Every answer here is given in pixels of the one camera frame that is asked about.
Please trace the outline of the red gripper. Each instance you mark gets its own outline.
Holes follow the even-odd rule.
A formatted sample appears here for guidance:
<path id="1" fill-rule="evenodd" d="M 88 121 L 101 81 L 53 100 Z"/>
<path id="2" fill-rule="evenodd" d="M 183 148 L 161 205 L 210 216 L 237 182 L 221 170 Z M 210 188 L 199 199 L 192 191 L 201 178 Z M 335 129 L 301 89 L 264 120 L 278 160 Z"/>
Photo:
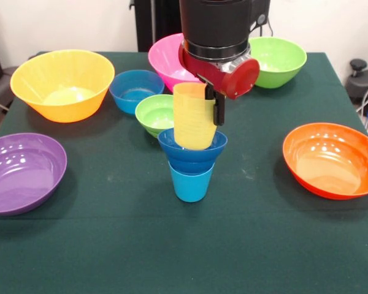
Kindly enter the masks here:
<path id="1" fill-rule="evenodd" d="M 181 65 L 205 86 L 205 100 L 213 100 L 213 123 L 224 124 L 225 99 L 236 99 L 249 92 L 259 76 L 259 62 L 252 58 L 248 48 L 232 60 L 206 61 L 191 55 L 183 45 L 179 46 Z"/>

